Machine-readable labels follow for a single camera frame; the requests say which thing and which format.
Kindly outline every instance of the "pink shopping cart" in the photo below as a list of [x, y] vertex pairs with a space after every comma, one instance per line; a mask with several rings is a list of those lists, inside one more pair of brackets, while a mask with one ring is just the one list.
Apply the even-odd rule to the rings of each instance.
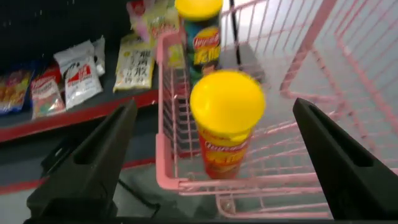
[[292, 114], [297, 97], [315, 103], [398, 173], [397, 3], [257, 0], [222, 13], [221, 65], [250, 73], [267, 92], [265, 115], [231, 180], [211, 180], [204, 172], [188, 73], [166, 63], [168, 47], [181, 39], [163, 35], [159, 185], [181, 195], [216, 195], [220, 213], [230, 218], [330, 218]]

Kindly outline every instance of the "packaged food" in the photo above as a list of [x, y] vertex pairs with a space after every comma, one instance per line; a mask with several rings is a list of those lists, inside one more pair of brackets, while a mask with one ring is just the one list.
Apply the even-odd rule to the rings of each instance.
[[51, 116], [65, 111], [58, 84], [62, 82], [58, 67], [46, 69], [43, 75], [36, 77], [30, 84], [32, 93], [32, 119]]
[[218, 69], [222, 0], [175, 0], [183, 19], [191, 84]]
[[22, 63], [0, 76], [0, 114], [18, 112], [30, 106], [26, 103], [29, 84], [38, 70], [40, 65], [37, 62]]
[[67, 110], [103, 91], [94, 63], [94, 51], [88, 40], [54, 55], [65, 79]]
[[155, 44], [160, 34], [180, 27], [178, 12], [174, 7], [168, 7], [168, 0], [157, 1], [142, 17], [147, 24], [150, 41]]
[[143, 41], [144, 40], [137, 34], [128, 34], [120, 40], [119, 57], [118, 57], [118, 62], [116, 64], [115, 74], [118, 73], [118, 70], [120, 68], [120, 63], [122, 61], [119, 60], [119, 58], [123, 57], [126, 51], [128, 51], [131, 47], [135, 46], [136, 44], [143, 43]]
[[145, 12], [150, 11], [155, 5], [155, 0], [134, 0], [126, 4], [130, 17], [131, 29], [134, 29], [144, 41], [149, 42], [150, 37], [147, 22], [143, 18]]
[[97, 69], [98, 76], [105, 74], [105, 38], [102, 36], [95, 42], [94, 45], [94, 62]]
[[86, 57], [88, 55], [94, 57], [94, 54], [94, 45], [91, 43], [91, 41], [87, 40], [81, 44], [75, 45], [74, 47], [54, 54], [54, 59], [57, 61], [60, 67], [62, 77], [65, 78], [66, 71], [69, 68], [68, 65], [71, 61], [80, 57]]
[[149, 43], [121, 44], [113, 91], [151, 88], [154, 52]]
[[260, 84], [243, 72], [219, 70], [193, 87], [190, 107], [206, 173], [212, 179], [235, 177], [266, 108]]

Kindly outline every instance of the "robotic claw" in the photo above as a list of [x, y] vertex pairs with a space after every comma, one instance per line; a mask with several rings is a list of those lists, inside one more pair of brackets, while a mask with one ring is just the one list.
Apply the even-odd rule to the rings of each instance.
[[[397, 220], [398, 176], [312, 103], [298, 98], [293, 112], [333, 218]], [[197, 222], [116, 217], [113, 195], [136, 115], [134, 101], [109, 115], [29, 196], [24, 223]]]

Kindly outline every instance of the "red snack bag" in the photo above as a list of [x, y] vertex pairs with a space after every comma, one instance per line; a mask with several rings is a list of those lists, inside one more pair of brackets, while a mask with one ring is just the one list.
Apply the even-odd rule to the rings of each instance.
[[65, 104], [58, 88], [61, 80], [59, 68], [51, 67], [32, 81], [30, 86], [33, 102], [32, 119], [65, 111]]

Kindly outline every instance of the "white snack bag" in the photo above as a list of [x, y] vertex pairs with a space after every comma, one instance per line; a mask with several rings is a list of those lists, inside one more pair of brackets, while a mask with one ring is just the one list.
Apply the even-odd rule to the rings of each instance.
[[65, 73], [67, 110], [103, 91], [93, 56], [78, 58], [70, 62]]
[[54, 55], [65, 79], [67, 110], [103, 91], [94, 63], [94, 52], [93, 44], [87, 40]]
[[94, 56], [95, 49], [91, 41], [87, 40], [69, 49], [58, 52], [54, 55], [55, 60], [60, 66], [62, 78], [65, 78], [65, 71], [68, 69], [68, 64], [76, 58]]
[[95, 67], [97, 69], [98, 76], [105, 74], [105, 38], [102, 36], [95, 42], [93, 42], [95, 51]]

